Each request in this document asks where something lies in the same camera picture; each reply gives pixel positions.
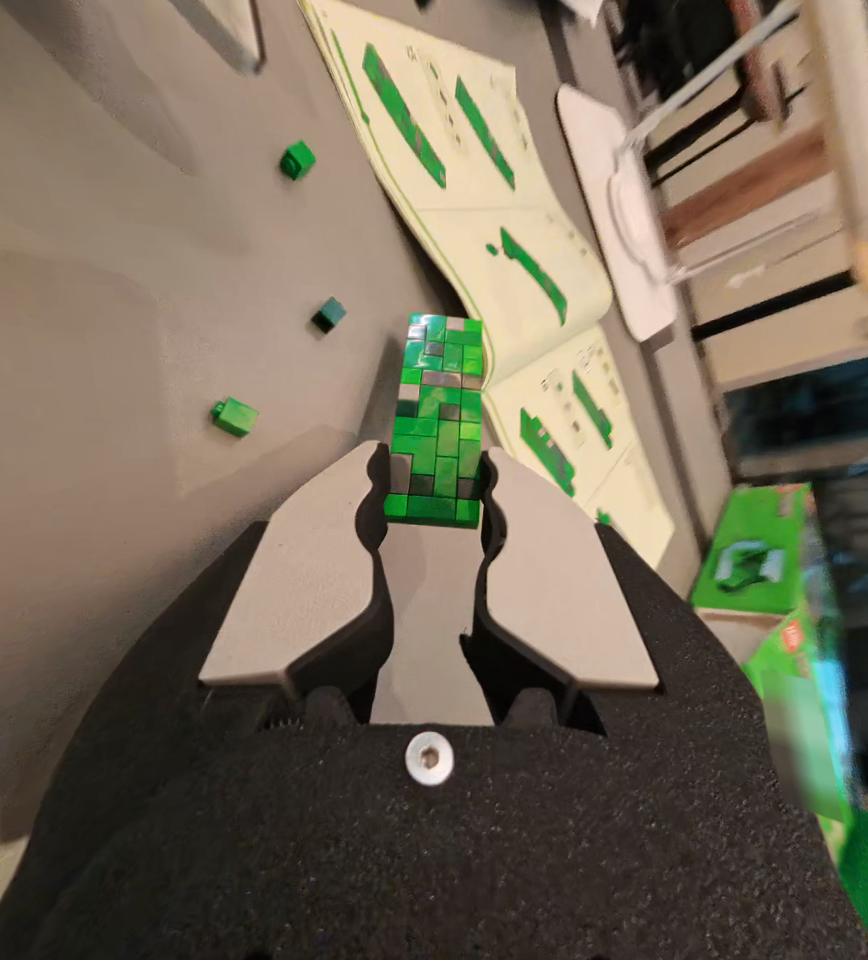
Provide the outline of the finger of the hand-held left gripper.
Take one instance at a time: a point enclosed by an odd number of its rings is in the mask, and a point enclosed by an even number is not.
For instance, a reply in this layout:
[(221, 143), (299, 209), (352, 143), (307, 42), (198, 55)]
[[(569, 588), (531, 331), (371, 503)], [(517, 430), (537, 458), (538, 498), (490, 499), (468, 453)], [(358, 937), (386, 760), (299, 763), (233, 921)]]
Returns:
[(240, 74), (258, 74), (265, 47), (256, 1), (172, 1), (185, 21)]

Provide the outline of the small green brick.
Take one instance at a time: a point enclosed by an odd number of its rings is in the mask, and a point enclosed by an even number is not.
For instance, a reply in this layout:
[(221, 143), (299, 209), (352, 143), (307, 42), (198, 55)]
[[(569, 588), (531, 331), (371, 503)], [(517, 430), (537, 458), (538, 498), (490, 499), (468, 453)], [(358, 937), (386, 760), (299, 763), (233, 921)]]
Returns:
[(314, 168), (317, 157), (304, 140), (297, 140), (285, 148), (278, 162), (279, 170), (293, 182), (303, 180)]
[(229, 396), (215, 403), (209, 416), (213, 426), (240, 439), (250, 434), (259, 414), (252, 406)]

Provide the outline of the black board with white stand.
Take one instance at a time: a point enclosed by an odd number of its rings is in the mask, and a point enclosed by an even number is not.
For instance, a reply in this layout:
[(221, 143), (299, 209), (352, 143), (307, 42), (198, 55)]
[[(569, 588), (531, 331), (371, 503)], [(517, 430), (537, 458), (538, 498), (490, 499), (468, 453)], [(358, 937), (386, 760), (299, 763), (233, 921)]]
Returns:
[[(824, 213), (782, 214), (771, 229), (692, 265), (675, 258), (676, 250), (830, 176), (852, 246), (850, 274), (868, 292), (868, 2), (778, 2), (768, 15), (757, 2), (728, 6), (736, 40), (636, 126), (568, 83), (557, 93), (560, 126), (616, 299), (641, 343), (674, 322), (678, 286)], [(651, 134), (740, 61), (752, 90), (774, 90), (776, 75), (764, 69), (760, 50), (796, 20), (810, 30), (819, 60), (821, 119), (660, 213), (645, 163)]]

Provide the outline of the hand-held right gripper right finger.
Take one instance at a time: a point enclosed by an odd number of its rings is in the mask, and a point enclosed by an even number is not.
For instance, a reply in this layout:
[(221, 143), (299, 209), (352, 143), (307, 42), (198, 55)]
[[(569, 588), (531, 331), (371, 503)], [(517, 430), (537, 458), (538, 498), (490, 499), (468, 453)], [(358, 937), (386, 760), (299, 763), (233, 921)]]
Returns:
[(545, 690), (555, 716), (597, 716), (597, 691), (662, 689), (595, 521), (499, 447), (481, 458), (484, 558), (464, 658), (492, 716)]

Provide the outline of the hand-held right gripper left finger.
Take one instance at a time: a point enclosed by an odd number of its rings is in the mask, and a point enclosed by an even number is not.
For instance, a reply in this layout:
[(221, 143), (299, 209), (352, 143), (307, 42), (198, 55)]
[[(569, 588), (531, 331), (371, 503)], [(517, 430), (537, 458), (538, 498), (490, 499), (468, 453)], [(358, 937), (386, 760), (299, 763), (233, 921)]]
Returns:
[(394, 614), (380, 546), (390, 448), (361, 443), (272, 514), (199, 681), (275, 687), (297, 702), (318, 688), (374, 703)]

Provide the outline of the open instruction booklet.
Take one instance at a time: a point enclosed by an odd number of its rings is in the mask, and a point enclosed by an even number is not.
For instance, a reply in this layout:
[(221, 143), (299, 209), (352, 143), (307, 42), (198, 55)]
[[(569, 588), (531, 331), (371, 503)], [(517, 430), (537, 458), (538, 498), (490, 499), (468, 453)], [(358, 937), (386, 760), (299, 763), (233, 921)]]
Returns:
[(514, 67), (344, 2), (299, 2), (369, 162), (486, 338), (500, 445), (654, 570), (675, 534), (601, 321), (613, 291), (543, 169)]

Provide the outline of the grey desk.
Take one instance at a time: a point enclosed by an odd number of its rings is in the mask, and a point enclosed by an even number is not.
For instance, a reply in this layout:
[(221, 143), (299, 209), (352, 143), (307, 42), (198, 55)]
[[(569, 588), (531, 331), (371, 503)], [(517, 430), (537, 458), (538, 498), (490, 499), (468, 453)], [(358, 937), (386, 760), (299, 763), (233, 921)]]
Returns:
[[(382, 434), (407, 314), (463, 311), (297, 3), (257, 6), (246, 76), (169, 2), (0, 2), (0, 854), (152, 618)], [(228, 397), (245, 438), (212, 424)]]

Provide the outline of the green toy box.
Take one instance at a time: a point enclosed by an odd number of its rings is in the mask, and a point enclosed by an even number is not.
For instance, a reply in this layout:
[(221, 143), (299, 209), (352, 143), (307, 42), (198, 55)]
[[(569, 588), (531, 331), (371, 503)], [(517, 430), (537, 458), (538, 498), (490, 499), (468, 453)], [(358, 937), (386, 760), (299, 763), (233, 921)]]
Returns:
[(785, 795), (816, 816), (868, 928), (868, 743), (811, 486), (736, 487), (691, 604), (760, 697)]

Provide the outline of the green brick plate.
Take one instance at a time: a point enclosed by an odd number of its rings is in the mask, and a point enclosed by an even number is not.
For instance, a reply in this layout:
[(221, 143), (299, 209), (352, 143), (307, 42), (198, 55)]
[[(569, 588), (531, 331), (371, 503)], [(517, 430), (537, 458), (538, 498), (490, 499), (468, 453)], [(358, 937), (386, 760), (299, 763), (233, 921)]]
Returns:
[(409, 319), (384, 503), (390, 522), (479, 526), (483, 332), (476, 318)]

